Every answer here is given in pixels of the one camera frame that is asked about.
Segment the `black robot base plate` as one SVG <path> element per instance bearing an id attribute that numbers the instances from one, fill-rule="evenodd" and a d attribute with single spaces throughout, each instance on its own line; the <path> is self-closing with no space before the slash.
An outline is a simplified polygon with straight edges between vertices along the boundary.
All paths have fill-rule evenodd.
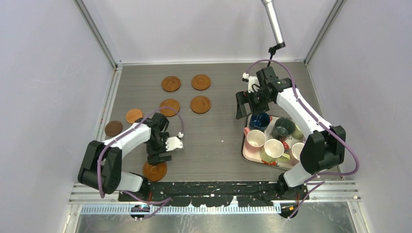
<path id="1" fill-rule="evenodd" d="M 119 195 L 119 201 L 136 201 L 137 198 L 160 202 L 170 198 L 167 206 L 200 207 L 228 206 L 236 200 L 239 207 L 272 206 L 275 200 L 296 204 L 308 193 L 304 185 L 284 190 L 276 182 L 154 182 L 144 183 L 137 192 Z"/>

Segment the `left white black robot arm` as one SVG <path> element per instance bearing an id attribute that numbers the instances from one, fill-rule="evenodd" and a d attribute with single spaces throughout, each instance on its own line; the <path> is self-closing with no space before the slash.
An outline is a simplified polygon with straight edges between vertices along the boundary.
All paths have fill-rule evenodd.
<path id="1" fill-rule="evenodd" d="M 165 155 L 171 151 L 168 142 L 171 137 L 166 129 L 168 119 L 161 113 L 151 118 L 140 118 L 132 126 L 112 140 L 91 141 L 78 173 L 78 182 L 94 188 L 101 195 L 114 191 L 129 191 L 138 201 L 149 195 L 148 179 L 140 174 L 122 171 L 122 160 L 134 148 L 146 145 L 148 164 L 158 165 L 170 161 Z"/>

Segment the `glossy amber wooden coaster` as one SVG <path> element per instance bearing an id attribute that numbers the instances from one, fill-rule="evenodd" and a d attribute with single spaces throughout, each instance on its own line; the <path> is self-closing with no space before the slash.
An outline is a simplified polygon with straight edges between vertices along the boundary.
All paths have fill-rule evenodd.
<path id="1" fill-rule="evenodd" d="M 162 180 L 167 174 L 167 164 L 165 162 L 151 165 L 146 162 L 142 168 L 143 176 L 151 182 Z"/>

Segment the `ridged wooden coaster two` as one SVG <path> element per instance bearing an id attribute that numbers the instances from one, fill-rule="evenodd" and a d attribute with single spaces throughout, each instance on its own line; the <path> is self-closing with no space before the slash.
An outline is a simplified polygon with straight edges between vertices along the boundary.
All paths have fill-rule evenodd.
<path id="1" fill-rule="evenodd" d="M 211 79 L 205 74 L 198 74 L 192 78 L 191 85 L 195 90 L 207 90 L 211 85 Z"/>

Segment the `light orange coaster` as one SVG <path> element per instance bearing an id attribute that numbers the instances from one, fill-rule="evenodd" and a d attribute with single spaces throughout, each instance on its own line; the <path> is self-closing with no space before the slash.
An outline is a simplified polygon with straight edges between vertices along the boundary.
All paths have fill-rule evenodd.
<path id="1" fill-rule="evenodd" d="M 135 123 L 136 120 L 142 117 L 143 117 L 143 112 L 140 109 L 136 109 L 136 108 L 130 109 L 125 115 L 126 121 L 130 124 Z"/>

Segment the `dark blue mug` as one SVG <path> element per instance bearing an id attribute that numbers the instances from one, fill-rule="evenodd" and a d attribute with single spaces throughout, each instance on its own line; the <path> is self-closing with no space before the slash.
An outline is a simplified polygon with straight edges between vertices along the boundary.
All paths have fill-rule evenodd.
<path id="1" fill-rule="evenodd" d="M 249 129 L 264 132 L 268 128 L 270 123 L 271 116 L 269 116 L 267 113 L 251 115 L 249 120 Z"/>

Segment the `ridged wooden coaster one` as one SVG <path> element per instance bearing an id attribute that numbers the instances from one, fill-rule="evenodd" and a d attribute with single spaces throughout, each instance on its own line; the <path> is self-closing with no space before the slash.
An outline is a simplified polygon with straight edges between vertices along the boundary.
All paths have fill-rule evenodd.
<path id="1" fill-rule="evenodd" d="M 161 87 L 166 92 L 175 92 L 181 87 L 181 80 L 176 76 L 168 76 L 162 80 Z"/>

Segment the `ridged wooden coaster three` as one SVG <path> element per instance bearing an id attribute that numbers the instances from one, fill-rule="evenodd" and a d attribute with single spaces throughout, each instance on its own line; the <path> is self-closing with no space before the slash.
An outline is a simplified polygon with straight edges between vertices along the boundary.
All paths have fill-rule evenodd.
<path id="1" fill-rule="evenodd" d="M 160 112 L 166 117 L 173 117 L 180 111 L 180 104 L 176 99 L 166 99 L 159 105 Z"/>

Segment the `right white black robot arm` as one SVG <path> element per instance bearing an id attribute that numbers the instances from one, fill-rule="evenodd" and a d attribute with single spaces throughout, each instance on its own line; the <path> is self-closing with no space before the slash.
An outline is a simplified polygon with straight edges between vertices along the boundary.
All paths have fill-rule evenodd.
<path id="1" fill-rule="evenodd" d="M 283 199 L 290 199 L 317 174 L 344 161 L 346 132 L 323 119 L 304 100 L 293 77 L 279 79 L 272 67 L 259 70 L 255 76 L 243 73 L 246 91 L 236 93 L 236 119 L 269 111 L 269 103 L 281 107 L 300 128 L 306 142 L 300 161 L 278 177 L 275 189 Z"/>

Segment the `white strawberry serving tray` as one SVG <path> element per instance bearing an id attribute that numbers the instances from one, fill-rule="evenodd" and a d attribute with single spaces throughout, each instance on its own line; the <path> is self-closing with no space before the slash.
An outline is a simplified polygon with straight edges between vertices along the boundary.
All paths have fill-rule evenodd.
<path id="1" fill-rule="evenodd" d="M 285 153 L 290 156 L 290 149 L 292 148 L 292 146 L 296 143 L 304 143 L 305 138 L 303 138 L 302 140 L 296 140 L 291 135 L 289 135 L 288 137 L 286 137 L 285 140 L 281 140 L 281 142 L 284 145 Z M 246 159 L 250 162 L 263 164 L 264 166 L 270 166 L 270 167 L 278 168 L 278 169 L 281 169 L 281 170 L 290 170 L 294 167 L 290 164 L 290 160 L 287 161 L 287 162 L 279 161 L 279 162 L 273 162 L 273 163 L 266 163 L 266 162 L 261 160 L 260 155 L 259 155 L 260 151 L 258 151 L 256 153 L 248 152 L 246 150 L 246 147 L 245 147 L 245 136 L 243 136 L 243 146 L 242 146 L 241 154 L 242 154 L 244 159 Z"/>

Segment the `ridged wooden coaster four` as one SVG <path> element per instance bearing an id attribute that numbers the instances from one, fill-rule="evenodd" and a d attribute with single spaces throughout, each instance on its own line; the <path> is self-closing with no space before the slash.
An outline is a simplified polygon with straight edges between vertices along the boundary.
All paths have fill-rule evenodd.
<path id="1" fill-rule="evenodd" d="M 206 96 L 196 96 L 190 102 L 191 110 L 196 114 L 204 114 L 211 108 L 211 101 Z"/>

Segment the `dark walnut coaster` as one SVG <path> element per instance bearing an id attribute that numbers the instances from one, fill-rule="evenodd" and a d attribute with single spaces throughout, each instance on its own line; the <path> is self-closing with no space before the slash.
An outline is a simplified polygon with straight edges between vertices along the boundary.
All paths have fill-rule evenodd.
<path id="1" fill-rule="evenodd" d="M 120 134 L 123 130 L 123 124 L 120 121 L 113 120 L 106 124 L 104 133 L 106 136 L 114 137 Z"/>

